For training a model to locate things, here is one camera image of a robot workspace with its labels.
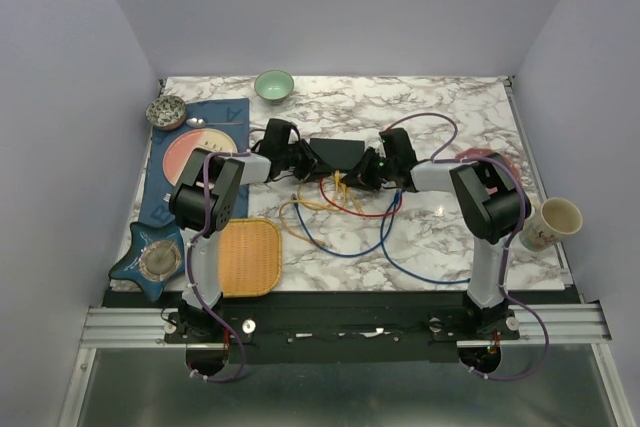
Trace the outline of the black network switch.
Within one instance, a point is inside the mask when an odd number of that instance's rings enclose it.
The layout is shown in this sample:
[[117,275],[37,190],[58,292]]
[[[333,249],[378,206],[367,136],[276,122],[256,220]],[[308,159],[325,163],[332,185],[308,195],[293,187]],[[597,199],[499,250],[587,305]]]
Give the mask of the black network switch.
[[311,138],[309,145],[319,157],[315,170],[318,175],[348,172],[360,162],[365,152],[362,140]]

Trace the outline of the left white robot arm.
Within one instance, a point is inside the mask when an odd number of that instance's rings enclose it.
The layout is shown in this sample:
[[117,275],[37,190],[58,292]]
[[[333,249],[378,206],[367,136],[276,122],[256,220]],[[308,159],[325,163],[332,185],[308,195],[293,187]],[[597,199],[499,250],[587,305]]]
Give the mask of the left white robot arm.
[[182,300],[195,309],[187,329],[201,342],[214,340],[222,327],[212,311],[222,298],[218,276],[221,232],[231,219],[242,186],[274,182],[284,171],[306,180],[319,157],[301,138],[297,126],[268,121],[258,146],[246,152],[192,151],[169,199],[185,244],[186,287]]

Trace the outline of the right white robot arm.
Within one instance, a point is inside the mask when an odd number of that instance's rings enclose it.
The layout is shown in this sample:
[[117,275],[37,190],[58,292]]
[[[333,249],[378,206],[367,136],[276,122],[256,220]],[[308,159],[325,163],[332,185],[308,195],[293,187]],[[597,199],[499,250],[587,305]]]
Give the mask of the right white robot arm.
[[503,156],[492,152],[462,159],[418,160],[407,132],[380,134],[384,154],[365,150],[342,177],[349,187],[378,191],[392,183],[405,192],[444,192],[456,197],[467,229],[474,236],[471,279],[466,291],[472,307],[460,314],[460,326],[480,339],[496,327],[492,309],[505,301],[508,250],[531,203]]

